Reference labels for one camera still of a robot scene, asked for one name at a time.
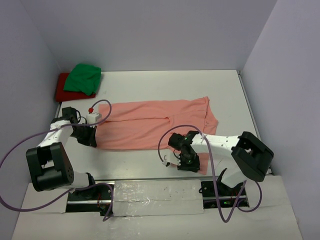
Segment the red folded t-shirt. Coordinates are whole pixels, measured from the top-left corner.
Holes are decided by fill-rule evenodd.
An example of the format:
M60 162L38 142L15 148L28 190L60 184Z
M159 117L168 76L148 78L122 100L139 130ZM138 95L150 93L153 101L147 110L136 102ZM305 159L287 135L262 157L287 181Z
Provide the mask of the red folded t-shirt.
M69 73L63 72L59 74L56 89L55 89L55 101L60 102L67 102L67 101L74 101L74 100L86 100L86 99L93 99L96 97L96 94L93 93L91 95L86 95L83 92L75 92L75 91L66 91L64 90L64 86L67 80Z

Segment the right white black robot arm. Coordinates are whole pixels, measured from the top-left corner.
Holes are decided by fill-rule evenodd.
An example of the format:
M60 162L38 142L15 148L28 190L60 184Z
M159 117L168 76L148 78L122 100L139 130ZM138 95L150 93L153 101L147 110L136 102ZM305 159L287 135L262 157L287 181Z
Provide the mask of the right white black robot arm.
M263 182L274 158L274 152L248 131L239 136L210 135L196 130L185 136L173 133L168 145L180 152L178 167L183 171L196 172L201 154L222 157L219 162L212 159L211 164L220 178L217 190L224 196L246 180Z

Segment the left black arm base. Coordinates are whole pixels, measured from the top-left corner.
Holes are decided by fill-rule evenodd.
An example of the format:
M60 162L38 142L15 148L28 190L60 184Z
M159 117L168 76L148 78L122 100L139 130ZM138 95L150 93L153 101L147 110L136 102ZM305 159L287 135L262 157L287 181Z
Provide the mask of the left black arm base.
M111 189L101 184L88 190L69 193L65 208L66 213L99 213L100 216L110 217L113 214L112 208L108 211L113 195L114 185Z

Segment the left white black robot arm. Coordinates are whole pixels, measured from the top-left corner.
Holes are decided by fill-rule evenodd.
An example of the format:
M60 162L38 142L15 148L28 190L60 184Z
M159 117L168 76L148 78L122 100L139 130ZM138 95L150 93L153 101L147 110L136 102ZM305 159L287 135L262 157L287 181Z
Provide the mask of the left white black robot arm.
M65 150L70 137L81 145L97 146L95 126L78 125L77 110L62 109L62 116L54 118L50 132L35 148L26 151L26 160L34 189L37 192L54 189L79 189L86 199L93 199L98 193L94 177L88 173L74 171Z

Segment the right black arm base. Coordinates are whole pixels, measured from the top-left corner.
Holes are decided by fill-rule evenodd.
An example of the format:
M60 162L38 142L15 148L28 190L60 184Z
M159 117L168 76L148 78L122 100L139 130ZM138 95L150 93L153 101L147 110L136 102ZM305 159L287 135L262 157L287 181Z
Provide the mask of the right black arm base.
M202 195L203 208L204 209L216 209L217 197L214 190L213 180L208 177L200 178L201 187L198 192ZM242 183L239 183L236 187L230 188L221 182L217 183L217 191L221 208L231 208L234 205L237 195L239 194ZM239 198L239 207L249 207L246 191L241 192Z

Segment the salmon pink t-shirt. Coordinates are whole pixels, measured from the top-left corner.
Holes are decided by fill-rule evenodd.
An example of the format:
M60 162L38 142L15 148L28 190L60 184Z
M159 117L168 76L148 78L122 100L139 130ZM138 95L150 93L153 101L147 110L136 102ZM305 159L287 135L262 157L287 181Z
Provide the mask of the salmon pink t-shirt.
M186 135L197 127L214 135L218 126L207 96L194 100L105 103L98 106L98 112L106 121L96 129L97 148L109 151L170 149L168 141L174 132Z

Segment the green folded t-shirt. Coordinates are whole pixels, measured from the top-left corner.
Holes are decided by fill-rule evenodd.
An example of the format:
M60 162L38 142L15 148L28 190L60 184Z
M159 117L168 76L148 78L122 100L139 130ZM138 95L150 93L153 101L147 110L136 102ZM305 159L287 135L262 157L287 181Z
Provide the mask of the green folded t-shirt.
M66 78L63 90L80 92L87 96L95 94L100 86L102 70L100 67L79 63Z

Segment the silver tape patch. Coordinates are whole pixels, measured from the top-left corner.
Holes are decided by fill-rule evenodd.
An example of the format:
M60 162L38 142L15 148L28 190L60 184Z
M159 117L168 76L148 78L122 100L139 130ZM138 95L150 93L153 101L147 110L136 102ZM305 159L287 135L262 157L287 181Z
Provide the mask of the silver tape patch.
M204 213L199 179L117 181L112 211L115 217L198 215Z

